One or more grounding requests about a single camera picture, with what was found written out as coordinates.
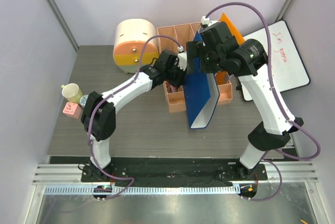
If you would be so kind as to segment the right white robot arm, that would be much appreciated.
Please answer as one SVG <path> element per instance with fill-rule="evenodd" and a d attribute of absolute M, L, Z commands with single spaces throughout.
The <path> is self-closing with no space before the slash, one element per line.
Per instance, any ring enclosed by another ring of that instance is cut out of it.
<path fill-rule="evenodd" d="M 268 73 L 268 56 L 263 45 L 248 39 L 238 43 L 223 21 L 206 21 L 200 26 L 199 40 L 186 44 L 188 74 L 183 85 L 186 112 L 191 129 L 209 124 L 219 100 L 214 75 L 225 71 L 238 78 L 248 90 L 262 121 L 248 134 L 249 144 L 237 163 L 237 175 L 244 180 L 267 151 L 282 148 L 290 133 L 303 125 L 287 108 Z"/>

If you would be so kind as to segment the blue ring binder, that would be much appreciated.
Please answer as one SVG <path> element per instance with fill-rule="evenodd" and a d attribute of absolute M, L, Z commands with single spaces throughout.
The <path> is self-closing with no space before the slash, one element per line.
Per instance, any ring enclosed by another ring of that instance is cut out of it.
<path fill-rule="evenodd" d="M 213 73 L 200 71 L 200 60 L 186 47 L 187 74 L 183 85 L 188 125 L 204 129 L 210 123 L 219 99 L 219 89 Z"/>

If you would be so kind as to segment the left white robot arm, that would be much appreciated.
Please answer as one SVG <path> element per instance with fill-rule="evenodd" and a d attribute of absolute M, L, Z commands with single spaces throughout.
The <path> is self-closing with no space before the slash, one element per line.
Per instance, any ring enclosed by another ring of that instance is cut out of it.
<path fill-rule="evenodd" d="M 168 82 L 178 88 L 185 80 L 187 53 L 164 50 L 153 65 L 146 64 L 121 85 L 103 92 L 91 92 L 81 122 L 88 136 L 93 175 L 101 182 L 111 177 L 109 138 L 116 129 L 116 115 L 129 102 Z"/>

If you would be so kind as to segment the yellow cabinet drawer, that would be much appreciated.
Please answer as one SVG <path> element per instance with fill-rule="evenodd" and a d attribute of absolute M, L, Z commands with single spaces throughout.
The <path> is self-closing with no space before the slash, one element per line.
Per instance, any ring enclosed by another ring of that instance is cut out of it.
<path fill-rule="evenodd" d="M 142 56 L 141 63 L 142 64 L 149 64 L 151 63 L 152 59 L 158 58 L 158 53 L 144 53 Z M 118 66 L 126 66 L 126 65 L 137 65 L 140 61 L 140 54 L 115 54 L 113 55 L 114 61 Z"/>

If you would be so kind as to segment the orange folder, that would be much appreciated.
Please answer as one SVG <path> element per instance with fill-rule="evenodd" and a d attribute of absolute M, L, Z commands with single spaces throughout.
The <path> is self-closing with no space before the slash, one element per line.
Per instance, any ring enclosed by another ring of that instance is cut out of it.
<path fill-rule="evenodd" d="M 228 16 L 225 13 L 222 13 L 221 18 L 219 20 L 227 25 L 230 35 L 224 42 L 224 46 L 227 46 L 229 50 L 236 49 L 238 46 L 245 42 L 245 39 L 239 32 L 239 30 L 235 27 L 235 25 L 231 22 Z M 218 85 L 223 85 L 229 83 L 231 74 L 227 72 L 221 71 L 215 75 L 215 79 Z"/>

